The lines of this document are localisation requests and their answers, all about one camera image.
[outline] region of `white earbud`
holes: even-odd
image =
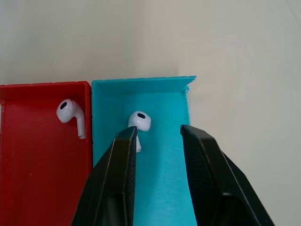
[[[76,117],[79,138],[86,138],[85,114],[78,103],[70,99],[63,100],[57,107],[56,115],[62,123],[69,122]]]
[[[149,131],[151,127],[151,118],[144,112],[136,111],[131,114],[128,120],[128,127],[136,126],[141,131]],[[141,151],[140,141],[137,135],[136,152]]]

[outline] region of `red tray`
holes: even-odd
[[[56,115],[66,98],[86,113],[86,139]],[[0,102],[0,225],[70,225],[92,169],[90,85],[2,85]]]

